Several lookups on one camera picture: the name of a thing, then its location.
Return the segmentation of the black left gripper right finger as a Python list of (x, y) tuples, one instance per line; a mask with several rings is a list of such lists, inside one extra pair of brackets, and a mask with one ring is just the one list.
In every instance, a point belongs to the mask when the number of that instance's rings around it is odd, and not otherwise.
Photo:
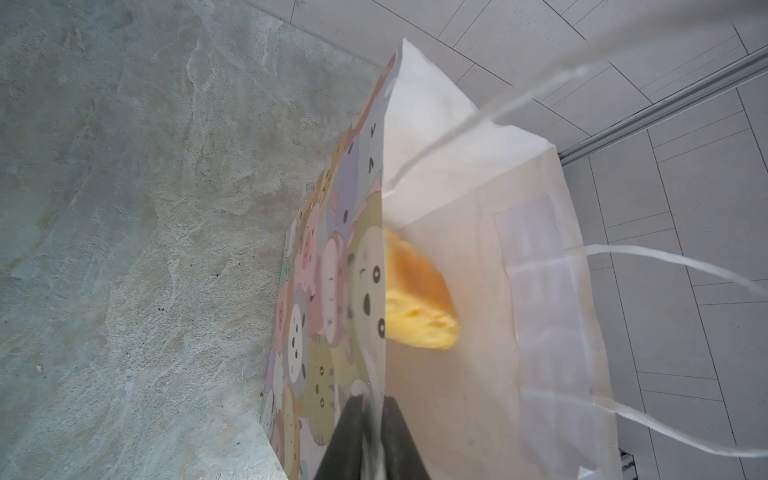
[(397, 401), (384, 397), (381, 441), (387, 480), (430, 480)]

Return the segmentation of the white cartoon paper bag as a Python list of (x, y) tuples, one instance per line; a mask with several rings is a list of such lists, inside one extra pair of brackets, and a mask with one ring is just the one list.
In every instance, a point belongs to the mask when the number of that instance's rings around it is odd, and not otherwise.
[[(763, 458), (617, 401), (588, 260), (631, 255), (764, 286), (689, 257), (584, 243), (555, 146), (498, 118), (636, 43), (760, 10), (704, 1), (630, 25), (477, 107), (416, 46), (386, 64), (285, 236), (262, 426), (290, 479), (314, 479), (347, 401), (364, 398), (361, 479), (386, 479), (385, 396), (430, 479), (618, 479), (618, 418), (710, 455)], [(386, 336), (392, 230), (443, 275), (449, 350)]]

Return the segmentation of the ring-shaped braided bread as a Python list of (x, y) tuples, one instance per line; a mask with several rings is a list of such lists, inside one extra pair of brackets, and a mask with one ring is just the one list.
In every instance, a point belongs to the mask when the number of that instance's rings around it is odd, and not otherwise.
[(443, 275), (396, 232), (387, 230), (384, 238), (387, 338), (415, 348), (453, 348), (458, 314)]

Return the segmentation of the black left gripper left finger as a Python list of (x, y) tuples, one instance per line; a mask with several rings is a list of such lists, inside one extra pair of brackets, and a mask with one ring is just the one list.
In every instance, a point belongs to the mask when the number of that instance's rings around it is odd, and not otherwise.
[(360, 480), (365, 438), (362, 396), (351, 397), (341, 412), (315, 480)]

